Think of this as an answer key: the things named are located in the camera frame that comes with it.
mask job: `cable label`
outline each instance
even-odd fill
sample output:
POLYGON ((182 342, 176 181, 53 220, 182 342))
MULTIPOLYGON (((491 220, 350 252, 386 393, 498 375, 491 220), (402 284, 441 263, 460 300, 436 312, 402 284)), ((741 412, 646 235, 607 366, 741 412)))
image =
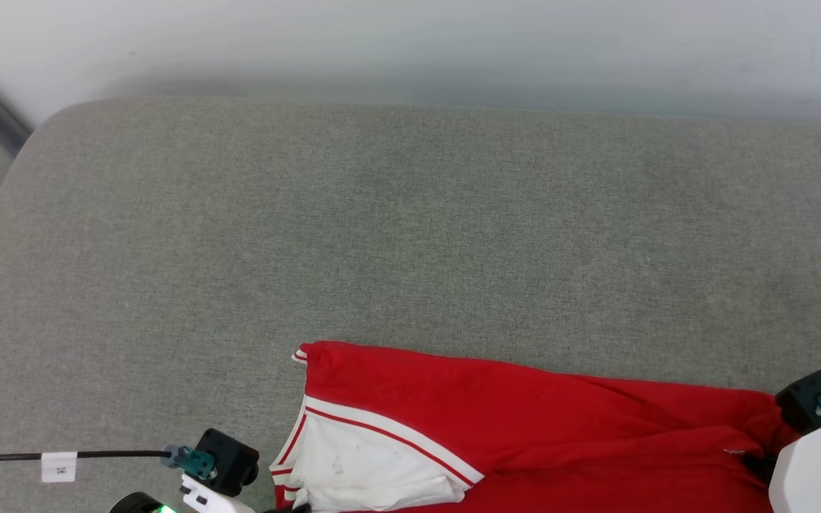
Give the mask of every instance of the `cable label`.
POLYGON ((43 452, 40 457, 43 483, 74 483, 77 452, 43 452))

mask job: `black cable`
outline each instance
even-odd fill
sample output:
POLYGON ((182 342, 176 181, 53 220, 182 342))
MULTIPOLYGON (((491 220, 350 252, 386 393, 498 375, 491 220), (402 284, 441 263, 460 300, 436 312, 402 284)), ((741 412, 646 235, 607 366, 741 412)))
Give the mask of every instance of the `black cable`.
MULTIPOLYGON (((20 452, 19 454, 0 455, 0 461, 27 461, 43 457, 42 452, 20 452)), ((78 452, 78 459, 84 458, 124 458, 124 457, 172 457, 167 451, 84 451, 78 452)))

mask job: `red garment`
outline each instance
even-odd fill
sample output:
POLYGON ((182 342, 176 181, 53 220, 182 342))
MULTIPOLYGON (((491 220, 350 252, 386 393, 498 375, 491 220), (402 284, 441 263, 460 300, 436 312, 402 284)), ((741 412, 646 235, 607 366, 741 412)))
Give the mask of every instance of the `red garment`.
POLYGON ((476 483, 476 473, 417 447, 476 485, 460 503, 415 507, 419 513, 766 513, 767 488, 740 455, 777 454, 795 439, 773 396, 752 390, 556 374, 338 341, 303 344, 298 354, 309 363, 307 398, 388 417, 485 475, 476 483))

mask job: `wrinkled red cloth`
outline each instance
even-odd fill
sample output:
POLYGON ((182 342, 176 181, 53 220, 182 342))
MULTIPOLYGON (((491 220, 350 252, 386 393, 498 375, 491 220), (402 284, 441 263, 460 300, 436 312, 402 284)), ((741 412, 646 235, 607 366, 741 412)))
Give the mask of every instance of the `wrinkled red cloth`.
POLYGON ((767 488, 742 455, 776 455, 796 438, 773 396, 753 390, 340 341, 303 344, 299 358, 307 397, 407 425, 485 475, 462 502, 407 509, 415 513, 768 513, 767 488))

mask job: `gray cushion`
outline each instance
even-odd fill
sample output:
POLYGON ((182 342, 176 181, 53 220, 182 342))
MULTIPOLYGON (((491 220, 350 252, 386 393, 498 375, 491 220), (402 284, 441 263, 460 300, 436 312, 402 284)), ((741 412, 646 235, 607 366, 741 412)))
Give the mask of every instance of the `gray cushion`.
MULTIPOLYGON (((821 126, 136 98, 14 163, 0 452, 214 426, 269 507, 316 338, 775 392, 821 368, 821 126)), ((39 480, 0 464, 0 512, 180 502, 152 460, 39 480)))

